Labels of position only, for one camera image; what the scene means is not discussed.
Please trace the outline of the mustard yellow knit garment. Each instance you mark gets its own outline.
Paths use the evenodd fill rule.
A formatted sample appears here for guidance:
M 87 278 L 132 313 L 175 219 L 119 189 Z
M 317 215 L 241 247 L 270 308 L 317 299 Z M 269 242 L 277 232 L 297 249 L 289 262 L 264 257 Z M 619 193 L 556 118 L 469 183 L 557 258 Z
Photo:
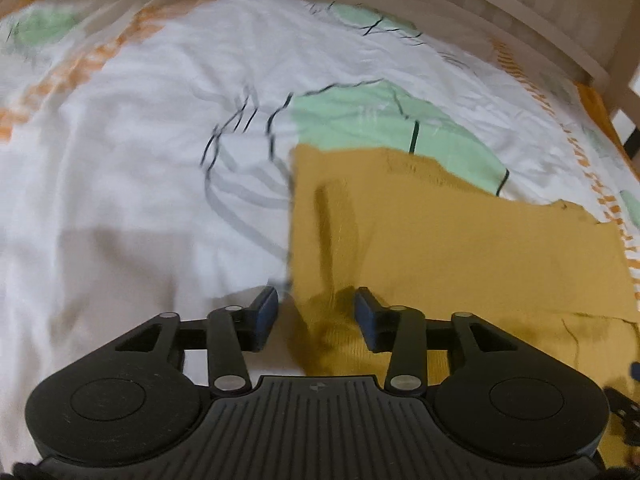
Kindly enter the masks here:
M 470 312 L 484 362 L 499 327 L 602 387 L 638 396 L 631 266 L 613 223 L 584 208 L 490 195 L 438 162 L 385 148 L 294 153 L 288 340 L 309 375 L 384 377 L 354 317 L 357 288 L 446 320 Z

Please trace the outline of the white leaf print bedsheet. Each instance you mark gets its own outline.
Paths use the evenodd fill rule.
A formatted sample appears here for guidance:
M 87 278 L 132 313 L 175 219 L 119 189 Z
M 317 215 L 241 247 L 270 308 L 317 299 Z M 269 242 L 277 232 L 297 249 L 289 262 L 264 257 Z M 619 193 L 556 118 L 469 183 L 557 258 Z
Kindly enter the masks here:
M 1 463 L 44 378 L 153 315 L 271 285 L 288 340 L 294 153 L 433 159 L 616 226 L 639 312 L 639 180 L 574 81 L 420 0 L 32 0 L 1 21 Z

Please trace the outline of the orange mattress cover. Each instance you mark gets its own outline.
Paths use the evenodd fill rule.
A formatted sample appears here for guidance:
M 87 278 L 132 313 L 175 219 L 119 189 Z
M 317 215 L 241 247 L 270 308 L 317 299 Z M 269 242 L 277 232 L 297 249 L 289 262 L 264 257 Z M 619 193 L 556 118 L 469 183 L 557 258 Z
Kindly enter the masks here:
M 574 86 L 577 89 L 578 96 L 584 110 L 608 140 L 610 140 L 616 147 L 616 150 L 620 153 L 620 157 L 624 162 L 626 162 L 631 173 L 636 177 L 636 179 L 639 179 L 638 170 L 634 168 L 631 158 L 627 155 L 623 147 L 623 143 L 620 142 L 620 138 L 618 137 L 617 131 L 611 122 L 610 115 L 604 106 L 600 93 L 581 82 L 575 82 Z

